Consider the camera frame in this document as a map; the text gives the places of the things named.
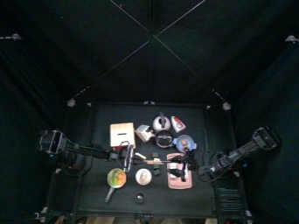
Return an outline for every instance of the black backdrop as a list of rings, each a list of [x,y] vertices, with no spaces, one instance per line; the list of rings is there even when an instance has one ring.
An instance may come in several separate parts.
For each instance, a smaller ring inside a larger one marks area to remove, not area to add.
[[[232,104],[237,143],[272,125],[281,147],[249,160],[249,208],[296,223],[299,3],[287,1],[1,1],[0,221],[41,210],[48,176],[33,150],[77,103]]]

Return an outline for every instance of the white plate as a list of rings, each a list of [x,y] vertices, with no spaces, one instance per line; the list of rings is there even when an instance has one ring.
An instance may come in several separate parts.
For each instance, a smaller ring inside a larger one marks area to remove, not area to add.
[[[147,169],[140,169],[134,174],[134,181],[139,185],[145,186],[152,180],[152,173]]]

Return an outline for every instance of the floor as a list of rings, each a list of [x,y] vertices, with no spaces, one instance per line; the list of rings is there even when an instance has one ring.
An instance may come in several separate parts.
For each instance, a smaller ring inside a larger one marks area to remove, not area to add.
[[[85,224],[140,224],[140,220],[132,218],[114,218],[114,217],[89,217]],[[204,224],[203,221],[184,222],[180,219],[152,219],[149,224]],[[217,224],[213,219],[205,220],[205,224]]]

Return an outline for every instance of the pan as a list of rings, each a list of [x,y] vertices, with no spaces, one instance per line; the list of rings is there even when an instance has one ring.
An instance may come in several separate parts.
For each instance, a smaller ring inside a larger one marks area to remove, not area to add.
[[[114,168],[113,170],[110,170],[109,173],[106,174],[106,183],[109,184],[109,190],[106,193],[105,202],[108,202],[113,191],[118,187],[121,187],[125,184],[125,182],[126,182],[125,172],[118,168]]]

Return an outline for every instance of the pink tray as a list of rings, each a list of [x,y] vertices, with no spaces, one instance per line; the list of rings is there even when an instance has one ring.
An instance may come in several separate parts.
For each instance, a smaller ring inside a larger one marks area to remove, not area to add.
[[[169,160],[171,158],[176,157],[176,156],[183,156],[181,153],[172,153],[167,155],[167,160]],[[176,165],[177,169],[183,168],[181,164]],[[192,172],[188,171],[188,177],[185,179],[185,182],[181,181],[181,178],[171,178],[171,173],[167,173],[168,176],[168,186],[172,189],[188,189],[192,187]]]

